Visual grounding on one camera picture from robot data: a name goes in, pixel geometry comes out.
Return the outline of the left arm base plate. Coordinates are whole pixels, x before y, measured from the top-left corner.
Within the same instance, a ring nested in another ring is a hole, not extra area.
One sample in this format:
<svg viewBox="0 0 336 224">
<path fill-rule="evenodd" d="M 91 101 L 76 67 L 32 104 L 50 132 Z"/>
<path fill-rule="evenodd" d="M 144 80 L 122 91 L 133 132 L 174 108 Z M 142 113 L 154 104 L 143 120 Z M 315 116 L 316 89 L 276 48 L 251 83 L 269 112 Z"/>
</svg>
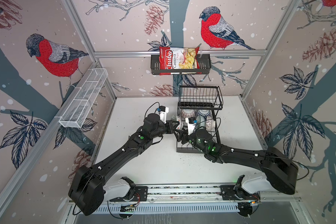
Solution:
<svg viewBox="0 0 336 224">
<path fill-rule="evenodd" d="M 148 195 L 148 187 L 147 186 L 136 186 L 135 188 L 131 188 L 128 193 L 124 197 L 117 197 L 114 199 L 110 199 L 109 202 L 146 202 Z"/>
</svg>

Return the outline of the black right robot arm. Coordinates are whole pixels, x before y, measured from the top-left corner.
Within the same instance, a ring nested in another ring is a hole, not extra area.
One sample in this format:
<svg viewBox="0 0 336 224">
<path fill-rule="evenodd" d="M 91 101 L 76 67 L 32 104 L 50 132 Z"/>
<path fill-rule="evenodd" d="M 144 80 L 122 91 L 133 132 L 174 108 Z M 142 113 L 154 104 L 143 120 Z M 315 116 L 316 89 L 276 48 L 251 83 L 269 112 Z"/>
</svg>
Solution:
<svg viewBox="0 0 336 224">
<path fill-rule="evenodd" d="M 233 163 L 257 169 L 263 172 L 267 181 L 277 191 L 295 194 L 298 166 L 274 147 L 267 150 L 246 150 L 213 141 L 212 135 L 205 129 L 191 134 L 187 130 L 175 130 L 178 142 L 189 143 L 203 152 L 205 159 L 212 163 Z"/>
</svg>

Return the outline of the orange diamond white bowl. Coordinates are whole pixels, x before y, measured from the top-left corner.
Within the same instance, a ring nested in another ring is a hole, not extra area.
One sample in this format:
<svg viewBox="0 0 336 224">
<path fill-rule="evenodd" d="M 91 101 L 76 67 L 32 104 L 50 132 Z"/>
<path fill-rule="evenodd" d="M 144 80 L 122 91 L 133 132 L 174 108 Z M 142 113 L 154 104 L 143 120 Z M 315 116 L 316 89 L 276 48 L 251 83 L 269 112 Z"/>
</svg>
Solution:
<svg viewBox="0 0 336 224">
<path fill-rule="evenodd" d="M 171 118 L 172 118 L 173 121 L 176 121 L 178 123 L 178 125 L 176 127 L 176 130 L 182 130 L 184 124 L 183 124 L 183 121 L 182 121 L 181 117 L 178 116 L 178 115 L 173 115 Z"/>
</svg>

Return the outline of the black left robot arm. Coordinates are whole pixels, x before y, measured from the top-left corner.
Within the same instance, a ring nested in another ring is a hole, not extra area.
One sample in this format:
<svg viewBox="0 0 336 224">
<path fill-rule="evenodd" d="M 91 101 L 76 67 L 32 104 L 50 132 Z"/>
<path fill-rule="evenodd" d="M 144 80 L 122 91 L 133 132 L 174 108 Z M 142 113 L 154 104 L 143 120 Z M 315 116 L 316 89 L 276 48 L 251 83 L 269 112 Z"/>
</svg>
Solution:
<svg viewBox="0 0 336 224">
<path fill-rule="evenodd" d="M 91 167 L 83 165 L 76 171 L 68 192 L 69 198 L 84 215 L 92 214 L 104 200 L 103 186 L 107 181 L 130 160 L 154 145 L 154 138 L 174 133 L 179 124 L 179 121 L 173 120 L 163 122 L 158 114 L 149 114 L 144 118 L 143 126 L 117 151 Z"/>
</svg>

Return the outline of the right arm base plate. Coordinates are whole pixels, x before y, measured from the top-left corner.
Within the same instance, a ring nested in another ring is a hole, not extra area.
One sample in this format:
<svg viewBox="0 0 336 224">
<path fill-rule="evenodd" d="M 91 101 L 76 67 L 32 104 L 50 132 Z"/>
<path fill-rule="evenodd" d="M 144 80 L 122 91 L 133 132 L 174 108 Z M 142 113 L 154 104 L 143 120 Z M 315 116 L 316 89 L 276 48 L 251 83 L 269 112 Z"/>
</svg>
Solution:
<svg viewBox="0 0 336 224">
<path fill-rule="evenodd" d="M 250 201 L 259 201 L 259 194 L 250 194 L 241 187 L 236 187 L 235 185 L 221 185 L 220 187 L 220 196 L 224 201 L 233 201 L 233 200 L 250 200 Z"/>
</svg>

